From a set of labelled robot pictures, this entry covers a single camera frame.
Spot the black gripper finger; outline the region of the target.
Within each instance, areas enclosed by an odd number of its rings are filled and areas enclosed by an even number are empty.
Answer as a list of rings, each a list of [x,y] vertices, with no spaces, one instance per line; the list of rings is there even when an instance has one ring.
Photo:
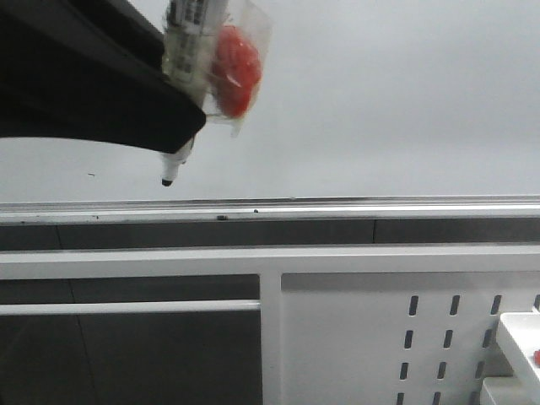
[[[2,137],[177,152],[206,116],[163,74],[163,39],[128,1],[2,2]]]

